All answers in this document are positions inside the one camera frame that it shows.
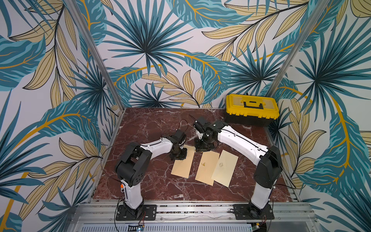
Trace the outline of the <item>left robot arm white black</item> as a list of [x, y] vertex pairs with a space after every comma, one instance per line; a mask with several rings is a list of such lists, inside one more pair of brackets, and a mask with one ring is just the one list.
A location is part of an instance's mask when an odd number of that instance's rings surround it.
[[144, 179], [150, 161], [163, 154], [171, 160], [184, 160], [187, 149], [184, 147], [186, 134], [178, 129], [171, 136], [147, 143], [130, 143], [120, 155], [115, 172], [121, 183], [124, 203], [117, 207], [116, 220], [128, 221], [142, 219], [146, 214], [146, 205], [141, 194], [141, 181]]

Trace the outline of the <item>manila envelope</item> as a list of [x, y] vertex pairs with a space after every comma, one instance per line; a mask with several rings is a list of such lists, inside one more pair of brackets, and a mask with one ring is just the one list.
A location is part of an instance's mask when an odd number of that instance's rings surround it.
[[223, 150], [211, 179], [225, 187], [229, 187], [237, 161], [238, 156]]
[[204, 152], [201, 157], [195, 180], [213, 186], [214, 180], [212, 179], [212, 175], [219, 160], [219, 156], [220, 154], [217, 152]]
[[187, 149], [186, 158], [174, 162], [171, 174], [177, 177], [188, 178], [196, 149], [188, 145], [185, 145], [184, 148]]

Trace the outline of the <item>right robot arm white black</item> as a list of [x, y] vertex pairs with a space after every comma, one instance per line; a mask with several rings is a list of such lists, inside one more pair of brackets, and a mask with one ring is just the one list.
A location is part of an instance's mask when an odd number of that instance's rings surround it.
[[193, 127], [198, 135], [194, 140], [196, 151], [211, 151], [215, 148], [215, 144], [222, 143], [256, 165], [253, 175], [256, 182], [253, 195], [247, 205], [233, 206], [236, 219], [274, 219], [273, 204], [269, 203], [269, 198], [283, 171], [279, 148], [261, 145], [220, 120], [211, 123], [200, 117], [195, 120]]

